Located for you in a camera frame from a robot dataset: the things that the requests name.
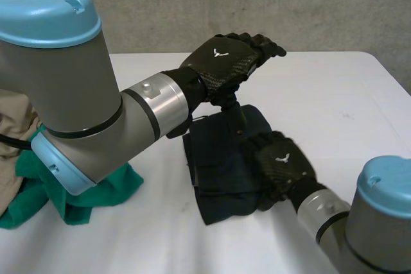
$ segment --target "concrete wall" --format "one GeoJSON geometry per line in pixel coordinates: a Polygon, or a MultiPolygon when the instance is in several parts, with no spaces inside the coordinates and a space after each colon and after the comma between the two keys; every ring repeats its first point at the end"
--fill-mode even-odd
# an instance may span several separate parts
{"type": "Polygon", "coordinates": [[[366,51],[411,92],[411,0],[95,0],[112,53],[264,33],[289,51],[366,51]]]}

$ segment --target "black glove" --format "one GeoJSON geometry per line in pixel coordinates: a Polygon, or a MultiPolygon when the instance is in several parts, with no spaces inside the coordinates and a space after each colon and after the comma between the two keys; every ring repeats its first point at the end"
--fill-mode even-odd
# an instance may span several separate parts
{"type": "Polygon", "coordinates": [[[262,198],[260,210],[267,210],[285,195],[293,185],[304,177],[316,179],[315,171],[300,148],[292,139],[280,132],[260,133],[249,137],[241,144],[246,160],[259,166],[257,172],[263,181],[272,185],[268,196],[262,198]]]}
{"type": "Polygon", "coordinates": [[[190,67],[202,78],[207,89],[206,101],[222,106],[239,84],[269,58],[285,56],[286,51],[263,35],[248,33],[216,35],[196,49],[180,67],[190,67]]]}
{"type": "Polygon", "coordinates": [[[189,55],[179,69],[163,72],[180,85],[189,105],[188,119],[167,137],[185,133],[193,120],[191,113],[203,101],[220,106],[229,128],[243,133],[247,122],[235,92],[240,83],[269,58],[285,55],[282,47],[263,35],[230,33],[209,39],[189,55]]]}

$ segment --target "white logo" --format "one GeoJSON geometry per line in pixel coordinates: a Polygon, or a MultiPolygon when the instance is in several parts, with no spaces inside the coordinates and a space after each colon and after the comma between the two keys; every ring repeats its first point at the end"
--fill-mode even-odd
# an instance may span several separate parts
{"type": "Polygon", "coordinates": [[[275,160],[278,160],[279,162],[284,162],[284,163],[288,163],[288,159],[290,158],[290,154],[287,153],[287,155],[285,156],[285,158],[279,158],[277,157],[275,160]]]}
{"type": "Polygon", "coordinates": [[[218,53],[217,50],[214,48],[214,57],[227,56],[227,55],[228,55],[228,53],[225,53],[225,54],[220,54],[220,53],[218,53]]]}

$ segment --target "green cloth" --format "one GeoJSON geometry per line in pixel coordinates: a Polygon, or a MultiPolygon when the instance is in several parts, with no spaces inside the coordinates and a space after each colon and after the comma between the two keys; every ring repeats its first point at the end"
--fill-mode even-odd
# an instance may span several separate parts
{"type": "MultiPolygon", "coordinates": [[[[44,127],[39,128],[34,138],[44,127]]],[[[95,187],[73,196],[69,194],[32,151],[22,151],[16,163],[17,176],[24,180],[20,191],[0,217],[0,228],[17,228],[36,214],[50,199],[68,225],[87,224],[93,207],[118,205],[133,195],[143,183],[125,164],[95,187]]]]}

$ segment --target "robotic hand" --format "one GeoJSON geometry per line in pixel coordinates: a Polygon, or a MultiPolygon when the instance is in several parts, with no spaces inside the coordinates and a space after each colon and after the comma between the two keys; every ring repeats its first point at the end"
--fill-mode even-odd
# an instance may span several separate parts
{"type": "Polygon", "coordinates": [[[268,210],[286,195],[298,181],[316,181],[310,162],[292,139],[281,132],[259,133],[241,143],[241,151],[247,160],[259,166],[262,181],[270,183],[269,196],[262,198],[259,210],[268,210]]]}
{"type": "MultiPolygon", "coordinates": [[[[285,56],[286,51],[263,35],[251,37],[248,33],[216,35],[196,49],[180,66],[180,69],[165,72],[172,78],[179,73],[195,71],[206,89],[205,101],[220,106],[227,122],[235,132],[244,131],[246,122],[237,102],[235,92],[240,83],[262,66],[269,58],[285,56]]],[[[192,122],[187,121],[171,132],[168,137],[182,135],[192,122]]]]}

